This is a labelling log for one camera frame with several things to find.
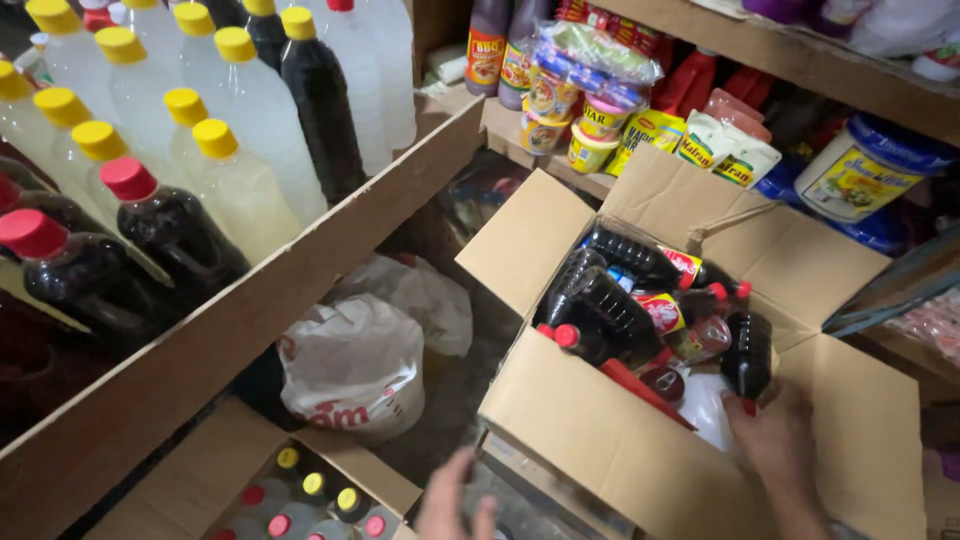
cardboard box flap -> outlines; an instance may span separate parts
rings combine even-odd
[[[84,538],[201,538],[287,440],[240,400],[228,399]]]
[[[346,432],[310,427],[297,431],[293,436],[340,470],[354,484],[377,497],[397,516],[402,517],[423,491],[359,446]]]
[[[818,486],[828,512],[876,540],[924,538],[917,383],[824,334],[782,353],[781,370],[811,357]]]
[[[594,215],[573,191],[538,169],[455,260],[526,317]]]
[[[753,282],[754,291],[816,329],[890,263],[815,219],[649,145],[637,147],[600,212],[678,249],[700,249],[693,255]],[[692,232],[703,242],[690,242]]]
[[[756,476],[532,328],[480,414],[658,538],[777,537]]]

instant noodle cup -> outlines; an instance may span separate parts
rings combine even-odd
[[[535,156],[549,154],[557,147],[557,141],[560,140],[566,126],[570,124],[572,116],[568,113],[566,118],[561,120],[545,118],[529,110],[529,99],[529,96],[523,98],[523,115],[520,116],[520,146]]]
[[[572,127],[573,139],[570,140],[570,148],[566,151],[566,160],[575,171],[595,173],[603,166],[610,152],[620,145],[620,141],[594,140],[584,135],[584,123],[585,120],[581,118]]]
[[[596,140],[610,140],[619,135],[630,116],[629,109],[623,109],[600,101],[593,94],[587,94],[584,103],[584,121],[580,129],[584,135]]]
[[[530,112],[546,120],[563,120],[577,102],[580,88],[565,83],[542,70],[538,65],[530,67]]]

yellow bottle cap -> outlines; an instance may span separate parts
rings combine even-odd
[[[83,28],[80,18],[63,0],[30,0],[26,7],[41,32],[62,36]]]
[[[158,0],[123,0],[123,5],[131,10],[148,10],[155,8],[158,4]]]
[[[352,487],[341,491],[337,496],[337,506],[345,512],[356,510],[358,505],[360,505],[360,497],[357,495],[357,490]]]
[[[60,128],[76,128],[93,115],[68,88],[54,87],[41,90],[34,96],[34,105],[43,111],[50,123]]]
[[[100,120],[89,120],[70,132],[73,141],[88,158],[98,161],[116,160],[130,151],[113,126]]]
[[[276,455],[276,464],[281,469],[293,469],[300,462],[300,451],[296,448],[285,448]]]
[[[192,88],[174,88],[163,95],[163,103],[173,116],[174,122],[186,128],[192,128],[198,122],[206,120],[204,100]]]
[[[0,100],[14,101],[34,93],[34,86],[8,61],[0,61]]]
[[[216,118],[198,122],[193,127],[193,138],[197,140],[204,156],[218,160],[229,157],[240,147],[227,123]]]
[[[122,26],[105,28],[94,36],[110,63],[135,63],[147,58],[147,51],[130,30]]]
[[[210,10],[199,2],[177,4],[174,7],[174,18],[184,34],[193,37],[209,36],[217,31],[210,18]]]
[[[303,479],[303,491],[308,495],[317,495],[324,489],[324,475],[310,473]]]
[[[243,0],[243,7],[247,8],[247,13],[258,17],[276,13],[274,0]]]
[[[280,14],[280,20],[283,21],[283,31],[290,39],[312,39],[317,36],[313,15],[307,8],[287,8]]]
[[[256,49],[250,34],[242,28],[230,26],[213,35],[220,56],[226,61],[251,61],[256,58]]]

hand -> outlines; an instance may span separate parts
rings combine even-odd
[[[473,448],[462,448],[430,476],[423,496],[423,510],[417,519],[417,535],[422,540],[493,540],[496,531],[496,499],[493,496],[480,499],[473,515],[472,539],[460,519],[464,482],[473,459]]]
[[[774,380],[768,391],[776,397],[757,411],[756,418],[733,393],[724,393],[733,437],[760,475],[784,538],[830,538],[815,479],[813,405],[789,380]]]

cardboard box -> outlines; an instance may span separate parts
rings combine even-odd
[[[402,519],[421,490],[339,431],[286,433],[235,398],[200,423],[85,540],[199,540],[239,507],[243,489],[299,441]],[[416,538],[401,525],[393,540]]]
[[[479,459],[545,515],[589,540],[630,540],[636,527],[627,518],[547,464],[528,457],[487,432]]]
[[[596,220],[700,252],[753,282],[751,307],[774,325],[779,373],[814,403],[817,480],[828,511],[877,540],[923,538],[917,384],[820,333],[823,321],[887,258],[645,147],[598,213],[535,171],[457,261],[529,320],[575,241]],[[754,473],[529,325],[480,414],[491,431],[654,536],[778,536]]]
[[[960,470],[957,452],[924,450],[924,496],[926,537],[929,540],[960,539]]]

